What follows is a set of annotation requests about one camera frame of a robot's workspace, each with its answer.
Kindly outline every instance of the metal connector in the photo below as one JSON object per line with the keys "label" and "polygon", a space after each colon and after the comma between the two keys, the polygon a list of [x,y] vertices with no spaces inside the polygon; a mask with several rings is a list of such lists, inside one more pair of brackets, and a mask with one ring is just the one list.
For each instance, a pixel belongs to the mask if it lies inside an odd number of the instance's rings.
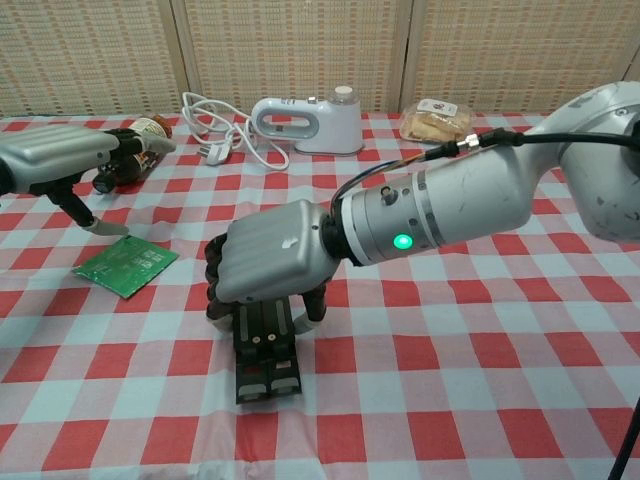
{"label": "metal connector", "polygon": [[460,149],[460,153],[475,152],[476,150],[480,150],[480,140],[478,139],[478,135],[476,135],[475,133],[467,135],[465,139],[458,142],[457,145]]}

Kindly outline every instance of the brown bottle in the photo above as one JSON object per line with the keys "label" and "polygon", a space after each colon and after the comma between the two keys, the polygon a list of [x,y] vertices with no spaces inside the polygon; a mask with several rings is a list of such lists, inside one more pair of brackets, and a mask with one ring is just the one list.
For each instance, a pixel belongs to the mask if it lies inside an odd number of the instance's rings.
{"label": "brown bottle", "polygon": [[[136,132],[149,132],[171,138],[171,125],[160,115],[138,118],[129,127]],[[93,179],[93,187],[101,193],[109,193],[116,186],[127,185],[142,178],[162,158],[155,152],[142,152],[109,161],[98,167],[98,175]]]}

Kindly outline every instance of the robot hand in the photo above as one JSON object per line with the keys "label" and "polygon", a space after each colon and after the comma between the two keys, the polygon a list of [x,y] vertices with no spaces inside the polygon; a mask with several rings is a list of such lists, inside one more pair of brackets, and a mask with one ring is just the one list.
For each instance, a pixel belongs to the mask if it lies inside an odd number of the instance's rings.
{"label": "robot hand", "polygon": [[168,153],[171,140],[130,129],[93,130],[50,125],[0,134],[0,196],[5,193],[46,195],[79,226],[97,235],[124,235],[124,225],[95,218],[73,193],[87,170],[144,151]]}
{"label": "robot hand", "polygon": [[294,320],[296,333],[315,328],[340,262],[321,238],[331,231],[328,222],[325,210],[303,200],[237,220],[211,240],[205,248],[211,323],[229,331],[240,304],[300,294],[306,314]]}

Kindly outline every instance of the power cord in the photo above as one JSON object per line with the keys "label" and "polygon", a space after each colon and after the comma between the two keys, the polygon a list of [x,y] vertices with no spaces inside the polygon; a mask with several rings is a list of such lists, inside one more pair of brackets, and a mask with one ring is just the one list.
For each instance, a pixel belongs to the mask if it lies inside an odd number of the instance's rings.
{"label": "power cord", "polygon": [[631,421],[629,422],[627,434],[622,441],[622,445],[620,445],[620,451],[618,452],[616,461],[611,468],[611,473],[609,473],[608,480],[620,480],[622,478],[624,469],[627,466],[629,458],[631,457],[633,446],[638,440],[638,434],[640,434],[640,398],[638,399],[636,408],[633,410],[633,415],[631,416]]}
{"label": "power cord", "polygon": [[[243,117],[244,123],[230,122],[218,113],[218,107],[229,109],[236,115]],[[184,92],[181,113],[193,138],[204,146],[201,153],[206,154],[208,165],[224,163],[233,150],[238,150],[246,145],[251,154],[265,167],[277,171],[283,171],[289,167],[287,152],[271,140],[267,141],[282,156],[282,163],[269,163],[258,153],[256,150],[258,138],[264,137],[253,129],[251,117],[233,105],[222,100],[206,98],[197,93]],[[208,121],[202,121],[198,116],[205,117]],[[224,134],[224,138],[221,140],[205,138],[212,133]]]}

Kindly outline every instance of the robotic arm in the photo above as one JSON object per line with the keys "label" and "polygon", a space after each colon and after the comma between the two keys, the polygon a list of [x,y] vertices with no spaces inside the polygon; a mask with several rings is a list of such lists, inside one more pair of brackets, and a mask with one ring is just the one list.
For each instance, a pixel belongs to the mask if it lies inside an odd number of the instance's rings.
{"label": "robotic arm", "polygon": [[175,143],[130,129],[92,130],[73,125],[50,125],[0,134],[0,196],[5,193],[46,195],[80,227],[97,235],[123,235],[124,225],[95,218],[73,193],[82,174],[135,153],[169,153]]}
{"label": "robotic arm", "polygon": [[[597,141],[582,138],[590,132],[627,141],[580,143]],[[234,306],[303,292],[307,315],[296,328],[313,328],[324,316],[323,286],[343,258],[372,265],[515,229],[556,166],[590,233],[640,242],[640,83],[592,90],[524,136],[507,135],[510,143],[493,135],[471,135],[453,145],[454,154],[471,155],[360,190],[331,213],[302,200],[233,222],[206,249],[209,319],[228,327]],[[508,144],[482,149],[496,143]]]}

